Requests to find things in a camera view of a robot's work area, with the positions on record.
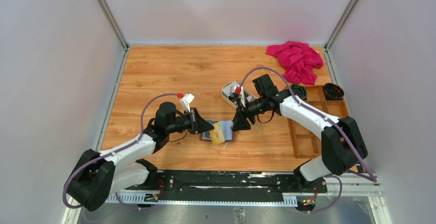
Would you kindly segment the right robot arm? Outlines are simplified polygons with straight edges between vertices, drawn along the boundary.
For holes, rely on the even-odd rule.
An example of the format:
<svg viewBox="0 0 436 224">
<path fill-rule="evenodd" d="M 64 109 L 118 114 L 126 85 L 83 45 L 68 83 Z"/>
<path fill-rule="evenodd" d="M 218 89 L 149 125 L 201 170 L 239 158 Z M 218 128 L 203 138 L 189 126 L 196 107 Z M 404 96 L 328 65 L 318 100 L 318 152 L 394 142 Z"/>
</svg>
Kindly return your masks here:
<svg viewBox="0 0 436 224">
<path fill-rule="evenodd" d="M 297 190 L 306 192 L 315 180 L 327 175 L 340 176 L 367 157 L 367 148 L 353 118 L 323 112 L 288 88 L 278 90 L 268 74 L 254 79 L 253 84 L 259 97 L 250 102 L 238 97 L 232 131 L 250 130 L 257 115 L 272 111 L 299 123 L 320 139 L 321 154 L 293 171 L 291 183 Z"/>
</svg>

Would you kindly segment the gold VIP card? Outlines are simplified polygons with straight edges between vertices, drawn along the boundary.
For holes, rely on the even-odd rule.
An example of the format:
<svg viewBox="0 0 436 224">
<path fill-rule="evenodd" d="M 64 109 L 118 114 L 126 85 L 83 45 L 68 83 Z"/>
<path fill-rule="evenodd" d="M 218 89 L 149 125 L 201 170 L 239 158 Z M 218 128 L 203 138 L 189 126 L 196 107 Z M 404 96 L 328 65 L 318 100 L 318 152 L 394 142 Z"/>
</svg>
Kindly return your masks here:
<svg viewBox="0 0 436 224">
<path fill-rule="evenodd" d="M 210 137 L 213 145 L 219 145 L 225 142 L 225 135 L 220 122 L 213 124 L 213 130 L 210 131 Z"/>
</svg>

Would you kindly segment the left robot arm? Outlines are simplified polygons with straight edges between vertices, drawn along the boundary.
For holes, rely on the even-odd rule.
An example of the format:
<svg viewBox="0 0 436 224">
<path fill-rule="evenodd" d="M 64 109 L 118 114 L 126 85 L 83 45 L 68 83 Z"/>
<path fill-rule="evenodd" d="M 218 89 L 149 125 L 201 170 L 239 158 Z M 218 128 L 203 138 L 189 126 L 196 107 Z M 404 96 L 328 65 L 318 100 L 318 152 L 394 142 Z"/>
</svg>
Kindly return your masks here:
<svg viewBox="0 0 436 224">
<path fill-rule="evenodd" d="M 172 133 L 201 134 L 213 130 L 196 108 L 180 112 L 172 102 L 160 104 L 146 128 L 132 140 L 113 149 L 86 150 L 79 158 L 64 186 L 70 196 L 88 211 L 100 208 L 108 197 L 131 186 L 146 190 L 162 187 L 157 167 L 145 160 L 169 142 Z"/>
</svg>

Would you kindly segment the beige oval card tray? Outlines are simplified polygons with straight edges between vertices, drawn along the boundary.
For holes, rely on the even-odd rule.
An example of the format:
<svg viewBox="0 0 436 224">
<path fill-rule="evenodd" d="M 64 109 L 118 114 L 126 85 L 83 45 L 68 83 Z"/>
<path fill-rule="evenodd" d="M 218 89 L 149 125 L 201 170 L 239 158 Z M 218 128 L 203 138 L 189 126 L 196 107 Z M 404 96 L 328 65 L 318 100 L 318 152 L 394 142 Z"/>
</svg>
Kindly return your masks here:
<svg viewBox="0 0 436 224">
<path fill-rule="evenodd" d="M 221 89 L 221 95 L 223 100 L 228 103 L 231 107 L 237 108 L 238 106 L 238 95 L 234 92 L 237 87 L 239 87 L 239 83 L 236 81 L 228 82 Z M 252 94 L 250 91 L 246 90 L 244 87 L 242 88 L 243 97 L 245 98 L 245 103 L 254 101 L 257 97 Z"/>
</svg>

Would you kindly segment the brown leather card holder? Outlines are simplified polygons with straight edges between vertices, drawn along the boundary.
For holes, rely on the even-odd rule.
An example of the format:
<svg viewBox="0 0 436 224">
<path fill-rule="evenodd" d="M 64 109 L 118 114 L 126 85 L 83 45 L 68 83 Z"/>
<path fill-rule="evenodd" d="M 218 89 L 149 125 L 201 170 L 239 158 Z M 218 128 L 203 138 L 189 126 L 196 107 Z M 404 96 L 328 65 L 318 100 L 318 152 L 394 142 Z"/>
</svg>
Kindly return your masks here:
<svg viewBox="0 0 436 224">
<path fill-rule="evenodd" d="M 222 142 L 234 141 L 236 138 L 236 132 L 231 130 L 233 122 L 231 120 L 206 120 L 212 124 L 213 129 L 200 134 L 200 141 L 210 141 L 213 144 L 220 144 Z"/>
</svg>

